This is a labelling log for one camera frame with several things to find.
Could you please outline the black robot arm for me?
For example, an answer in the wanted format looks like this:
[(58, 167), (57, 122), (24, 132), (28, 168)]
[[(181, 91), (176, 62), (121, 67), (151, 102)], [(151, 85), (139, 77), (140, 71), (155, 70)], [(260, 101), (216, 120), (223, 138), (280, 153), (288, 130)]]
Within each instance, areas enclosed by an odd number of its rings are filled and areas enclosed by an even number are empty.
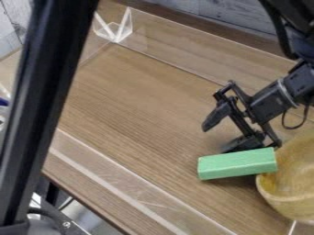
[(30, 196), (99, 0), (34, 0), (0, 132), (0, 228), (28, 228)]

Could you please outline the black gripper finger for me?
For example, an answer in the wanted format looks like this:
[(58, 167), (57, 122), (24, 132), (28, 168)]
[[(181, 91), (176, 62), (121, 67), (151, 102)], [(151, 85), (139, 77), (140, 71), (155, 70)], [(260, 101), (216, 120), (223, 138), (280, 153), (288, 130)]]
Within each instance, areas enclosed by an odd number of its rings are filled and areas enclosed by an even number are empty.
[(208, 131), (219, 122), (220, 120), (231, 114), (231, 107), (228, 103), (223, 103), (216, 106), (213, 111), (205, 117), (201, 123), (201, 131)]
[(263, 147), (263, 135), (240, 136), (222, 147), (222, 152), (248, 151)]

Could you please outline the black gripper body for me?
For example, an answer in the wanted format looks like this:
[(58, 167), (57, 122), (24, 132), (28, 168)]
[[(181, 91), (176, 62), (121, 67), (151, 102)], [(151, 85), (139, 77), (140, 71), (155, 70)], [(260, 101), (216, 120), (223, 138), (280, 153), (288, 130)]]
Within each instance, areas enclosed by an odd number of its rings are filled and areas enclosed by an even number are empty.
[(260, 124), (260, 130), (254, 129), (247, 119), (252, 124), (258, 123), (252, 112), (248, 110), (248, 101), (251, 97), (244, 93), (235, 81), (228, 81), (227, 84), (215, 92), (213, 98), (216, 106), (228, 103), (231, 107), (231, 114), (226, 117), (230, 118), (235, 126), (242, 132), (242, 136), (263, 135), (263, 147), (278, 148), (282, 145), (282, 140), (276, 136), (268, 124)]

